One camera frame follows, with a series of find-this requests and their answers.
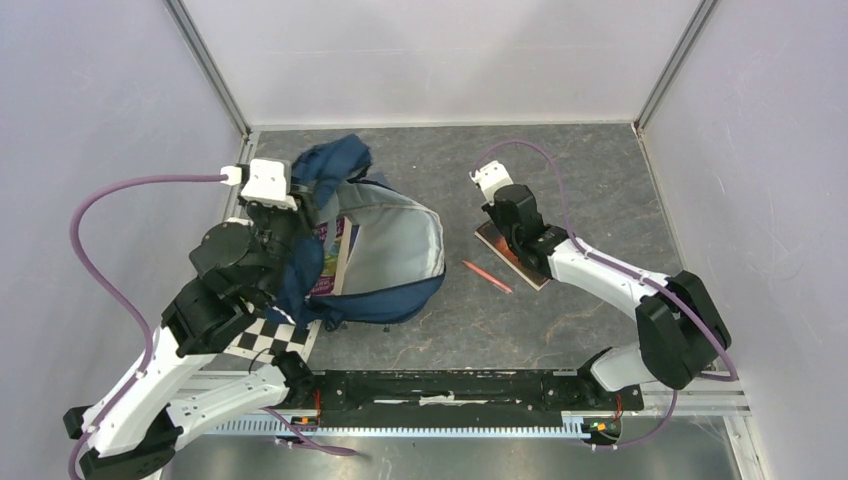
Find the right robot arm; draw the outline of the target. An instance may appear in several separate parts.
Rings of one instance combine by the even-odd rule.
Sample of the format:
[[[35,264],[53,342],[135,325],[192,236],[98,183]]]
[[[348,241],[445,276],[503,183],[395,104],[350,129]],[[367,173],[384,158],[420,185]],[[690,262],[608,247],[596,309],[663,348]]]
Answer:
[[[606,349],[581,367],[577,392],[585,405],[602,408],[618,390],[653,381],[682,390],[706,377],[716,359],[730,362],[731,336],[697,275],[639,269],[591,248],[545,222],[525,185],[486,187],[483,194],[483,211],[523,267],[594,295],[636,324],[636,342]]]

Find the Three Days dark book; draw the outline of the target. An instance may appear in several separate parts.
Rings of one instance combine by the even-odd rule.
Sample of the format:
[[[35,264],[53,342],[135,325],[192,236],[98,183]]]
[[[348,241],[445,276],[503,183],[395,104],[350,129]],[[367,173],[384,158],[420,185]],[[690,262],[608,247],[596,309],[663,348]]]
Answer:
[[[479,225],[474,235],[536,291],[540,291],[549,283],[549,279],[544,275],[520,264],[518,257],[509,249],[506,239],[491,220]]]

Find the navy blue backpack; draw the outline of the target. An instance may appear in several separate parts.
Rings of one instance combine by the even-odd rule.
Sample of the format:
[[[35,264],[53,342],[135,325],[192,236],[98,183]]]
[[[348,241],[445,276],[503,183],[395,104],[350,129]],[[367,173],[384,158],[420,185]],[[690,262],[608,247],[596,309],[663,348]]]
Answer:
[[[368,178],[369,147],[355,134],[311,147],[292,167],[292,180],[311,188],[318,220],[344,217],[357,226],[341,291],[313,289],[324,267],[325,241],[311,234],[294,245],[282,286],[265,318],[329,330],[345,322],[391,325],[415,317],[442,286],[445,247],[439,215]]]

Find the purple Treehouse book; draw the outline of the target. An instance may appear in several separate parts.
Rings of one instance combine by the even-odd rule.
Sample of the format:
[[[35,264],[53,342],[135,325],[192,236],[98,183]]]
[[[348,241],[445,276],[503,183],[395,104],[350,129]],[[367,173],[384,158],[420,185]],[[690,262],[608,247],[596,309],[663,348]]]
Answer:
[[[339,295],[343,289],[353,224],[349,218],[341,216],[336,219],[333,238],[330,238],[331,231],[328,223],[317,228],[324,257],[322,271],[309,293],[312,297]]]

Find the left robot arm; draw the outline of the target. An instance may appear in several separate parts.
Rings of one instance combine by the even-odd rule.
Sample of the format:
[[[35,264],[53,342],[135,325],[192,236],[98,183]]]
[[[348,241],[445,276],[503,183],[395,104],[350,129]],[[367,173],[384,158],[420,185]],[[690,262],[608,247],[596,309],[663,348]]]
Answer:
[[[211,228],[191,252],[195,277],[145,332],[140,357],[100,401],[64,415],[75,442],[73,479],[143,479],[206,431],[245,413],[302,407],[315,381],[287,350],[226,385],[188,400],[177,392],[277,302],[284,270],[314,230],[310,215],[250,203],[247,222]]]

